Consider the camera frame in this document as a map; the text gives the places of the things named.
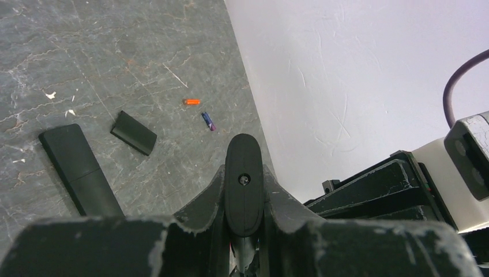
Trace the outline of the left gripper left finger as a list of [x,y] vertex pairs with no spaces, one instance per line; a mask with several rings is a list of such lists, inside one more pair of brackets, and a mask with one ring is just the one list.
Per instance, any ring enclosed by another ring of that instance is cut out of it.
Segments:
[[172,215],[49,218],[27,226],[2,276],[226,276],[224,168]]

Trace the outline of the black remote control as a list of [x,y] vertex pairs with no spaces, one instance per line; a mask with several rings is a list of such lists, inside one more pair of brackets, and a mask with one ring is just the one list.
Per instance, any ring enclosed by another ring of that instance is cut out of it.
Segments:
[[261,149],[249,134],[238,134],[227,149],[224,205],[236,267],[245,275],[252,264],[264,214]]

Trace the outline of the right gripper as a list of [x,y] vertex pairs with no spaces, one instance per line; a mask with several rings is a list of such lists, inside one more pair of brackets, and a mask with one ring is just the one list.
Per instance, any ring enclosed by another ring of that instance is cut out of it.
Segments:
[[369,219],[432,206],[439,221],[458,231],[426,165],[409,151],[399,150],[390,157],[399,158],[401,155],[408,161],[391,159],[366,170],[338,189],[309,201],[306,207],[325,219]]

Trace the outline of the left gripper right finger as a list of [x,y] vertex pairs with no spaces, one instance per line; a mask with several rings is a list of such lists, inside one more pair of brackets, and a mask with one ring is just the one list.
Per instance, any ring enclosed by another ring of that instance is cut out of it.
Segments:
[[481,276],[441,222],[324,219],[264,168],[262,276]]

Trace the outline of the black battery cover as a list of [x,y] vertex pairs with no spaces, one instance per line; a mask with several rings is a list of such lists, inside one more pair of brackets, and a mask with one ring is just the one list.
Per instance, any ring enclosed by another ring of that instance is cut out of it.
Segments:
[[157,140],[156,133],[124,111],[118,114],[110,133],[145,156],[152,153]]

